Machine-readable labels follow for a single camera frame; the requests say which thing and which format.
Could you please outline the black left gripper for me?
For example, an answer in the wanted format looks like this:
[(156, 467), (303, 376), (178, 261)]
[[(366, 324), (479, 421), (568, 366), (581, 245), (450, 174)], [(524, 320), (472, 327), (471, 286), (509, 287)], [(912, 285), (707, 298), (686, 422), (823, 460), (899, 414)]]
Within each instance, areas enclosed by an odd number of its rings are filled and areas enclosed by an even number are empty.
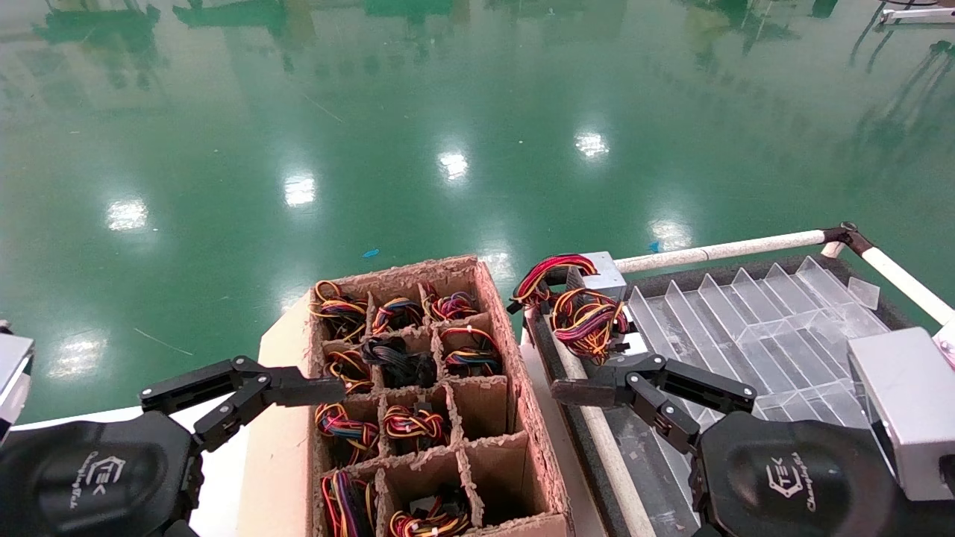
[[(222, 395), (225, 402), (195, 423), (195, 439), (167, 417)], [(129, 421), (13, 431), (2, 445), (1, 533), (191, 536), (204, 482), (201, 451), (221, 448), (270, 406), (345, 397), (337, 377), (309, 378), (295, 366), (235, 357), (143, 389), (146, 413)]]

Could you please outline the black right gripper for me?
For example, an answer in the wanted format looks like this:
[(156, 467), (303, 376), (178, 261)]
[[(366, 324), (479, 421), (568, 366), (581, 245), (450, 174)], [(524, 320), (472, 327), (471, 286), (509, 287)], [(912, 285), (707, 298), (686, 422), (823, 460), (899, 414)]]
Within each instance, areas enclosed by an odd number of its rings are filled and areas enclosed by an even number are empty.
[(593, 378), (554, 380), (554, 400), (627, 407), (682, 454), (699, 536), (951, 536), (952, 500), (914, 502), (873, 435), (820, 421), (730, 414), (701, 436), (681, 400), (751, 412), (757, 390), (659, 354), (612, 358)]

